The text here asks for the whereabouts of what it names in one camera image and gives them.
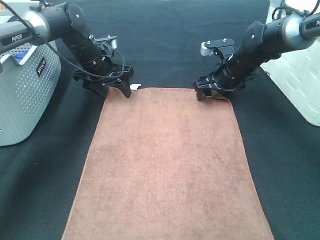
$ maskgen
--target perforated basket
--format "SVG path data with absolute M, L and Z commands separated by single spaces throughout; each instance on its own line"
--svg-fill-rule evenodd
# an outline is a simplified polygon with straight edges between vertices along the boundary
M 14 55 L 26 50 L 18 62 Z M 0 55 L 0 62 L 0 146 L 6 146 L 32 133 L 54 92 L 61 64 L 47 45 L 30 44 Z

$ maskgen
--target robotic arm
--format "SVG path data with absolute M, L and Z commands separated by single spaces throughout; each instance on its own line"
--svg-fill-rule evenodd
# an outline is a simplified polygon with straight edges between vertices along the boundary
M 309 16 L 294 13 L 268 24 L 252 23 L 238 49 L 232 39 L 203 42 L 201 55 L 219 55 L 220 62 L 212 73 L 194 82 L 197 99 L 213 97 L 212 90 L 244 89 L 248 76 L 262 63 L 278 59 L 282 53 L 306 49 L 319 36 L 320 13 Z
M 122 55 L 122 65 L 111 61 L 116 52 L 117 37 L 95 39 L 83 11 L 76 4 L 65 2 L 49 6 L 40 1 L 39 6 L 31 6 L 22 18 L 23 22 L 0 24 L 0 54 L 25 43 L 39 46 L 62 39 L 83 68 L 76 71 L 73 77 L 76 81 L 83 80 L 84 88 L 105 98 L 108 86 L 112 86 L 130 97 L 130 78 L 134 70 L 124 66 Z

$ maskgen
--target gray plastic basket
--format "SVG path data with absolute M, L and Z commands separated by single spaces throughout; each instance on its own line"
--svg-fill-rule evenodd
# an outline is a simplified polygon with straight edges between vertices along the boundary
M 14 55 L 26 50 L 18 62 Z M 7 146 L 34 130 L 57 85 L 61 63 L 47 45 L 30 44 L 1 54 L 0 63 L 0 146 Z

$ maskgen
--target brown towel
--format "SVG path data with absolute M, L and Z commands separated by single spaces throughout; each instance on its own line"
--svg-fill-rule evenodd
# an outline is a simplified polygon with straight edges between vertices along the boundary
M 226 99 L 111 89 L 63 240 L 272 240 Z

